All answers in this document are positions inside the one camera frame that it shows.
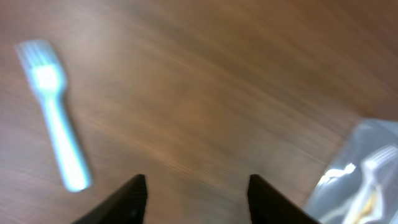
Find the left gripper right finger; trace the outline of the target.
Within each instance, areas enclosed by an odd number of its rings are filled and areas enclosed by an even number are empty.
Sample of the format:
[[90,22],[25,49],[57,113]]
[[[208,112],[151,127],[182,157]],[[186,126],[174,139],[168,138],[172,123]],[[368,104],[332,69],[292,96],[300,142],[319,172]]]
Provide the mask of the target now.
[[250,175],[247,198],[252,224],[318,224],[260,175]]

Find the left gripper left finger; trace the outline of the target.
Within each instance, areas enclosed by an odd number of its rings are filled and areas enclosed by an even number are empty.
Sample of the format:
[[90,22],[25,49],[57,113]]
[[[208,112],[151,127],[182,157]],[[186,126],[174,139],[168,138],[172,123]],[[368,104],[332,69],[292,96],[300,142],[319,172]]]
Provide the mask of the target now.
[[143,224],[147,204],[146,177],[137,174],[74,224]]

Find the beige plastic fork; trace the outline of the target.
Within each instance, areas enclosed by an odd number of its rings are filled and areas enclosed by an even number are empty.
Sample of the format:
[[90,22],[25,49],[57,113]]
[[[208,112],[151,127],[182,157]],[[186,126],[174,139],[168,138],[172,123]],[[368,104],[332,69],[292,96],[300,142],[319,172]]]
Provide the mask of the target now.
[[355,224],[367,224],[384,218],[384,199],[380,186],[375,186],[370,191],[368,200],[359,211]]

